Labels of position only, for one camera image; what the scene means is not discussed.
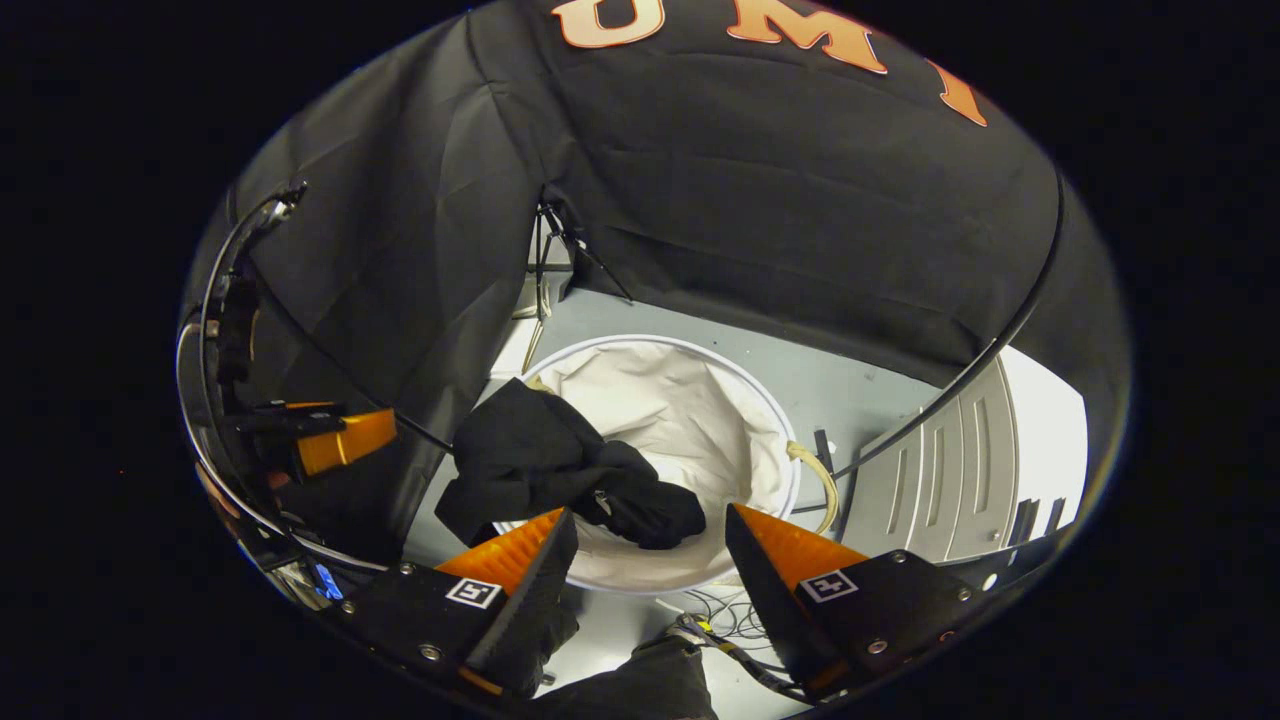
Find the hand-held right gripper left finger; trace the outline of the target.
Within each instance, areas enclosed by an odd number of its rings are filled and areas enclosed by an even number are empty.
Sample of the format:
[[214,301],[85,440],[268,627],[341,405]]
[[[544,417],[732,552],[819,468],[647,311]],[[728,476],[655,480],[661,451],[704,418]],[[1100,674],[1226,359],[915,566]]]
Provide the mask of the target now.
[[544,512],[438,566],[403,562],[335,602],[335,633],[433,688],[527,698],[562,637],[573,514]]

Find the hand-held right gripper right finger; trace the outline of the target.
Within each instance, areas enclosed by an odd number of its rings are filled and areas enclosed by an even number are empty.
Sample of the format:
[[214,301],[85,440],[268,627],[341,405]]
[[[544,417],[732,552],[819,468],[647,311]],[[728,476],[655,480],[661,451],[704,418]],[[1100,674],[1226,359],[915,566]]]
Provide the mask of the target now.
[[906,550],[865,556],[744,503],[724,511],[724,547],[806,702],[919,664],[980,610],[979,585]]

